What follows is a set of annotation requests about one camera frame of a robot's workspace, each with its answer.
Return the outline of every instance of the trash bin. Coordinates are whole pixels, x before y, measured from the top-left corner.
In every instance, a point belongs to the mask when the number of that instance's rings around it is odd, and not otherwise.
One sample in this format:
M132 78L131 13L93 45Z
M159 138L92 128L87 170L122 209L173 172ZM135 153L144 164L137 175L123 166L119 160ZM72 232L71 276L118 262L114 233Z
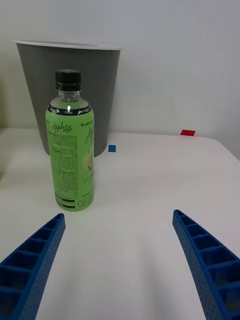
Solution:
M94 155L106 148L121 48L115 46L17 40L44 150L49 153L45 112L56 97L55 71L81 72L82 98L94 111Z

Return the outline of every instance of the bottle cap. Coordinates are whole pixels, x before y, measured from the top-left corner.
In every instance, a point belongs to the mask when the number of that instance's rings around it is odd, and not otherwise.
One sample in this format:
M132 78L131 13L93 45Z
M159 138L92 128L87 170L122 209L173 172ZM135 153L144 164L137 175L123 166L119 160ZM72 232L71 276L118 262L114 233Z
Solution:
M81 73L76 70L63 69L57 70L56 89L59 91L80 91L81 90Z

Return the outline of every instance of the white table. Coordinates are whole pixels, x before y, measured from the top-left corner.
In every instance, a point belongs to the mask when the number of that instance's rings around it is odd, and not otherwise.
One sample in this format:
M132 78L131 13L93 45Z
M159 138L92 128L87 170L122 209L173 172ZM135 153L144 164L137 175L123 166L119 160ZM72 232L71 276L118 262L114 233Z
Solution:
M240 163L201 137L116 133L95 198L65 213L37 320L204 320L172 226L180 209L240 256ZM37 130L0 133L0 260L62 210Z

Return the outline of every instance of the plastic bottle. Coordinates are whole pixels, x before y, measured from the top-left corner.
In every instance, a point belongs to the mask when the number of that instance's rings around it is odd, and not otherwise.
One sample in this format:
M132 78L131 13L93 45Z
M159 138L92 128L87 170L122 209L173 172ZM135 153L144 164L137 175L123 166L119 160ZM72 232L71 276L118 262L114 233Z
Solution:
M94 113L80 97L81 74L56 71L58 97L46 110L56 202L65 210L87 208L94 196Z

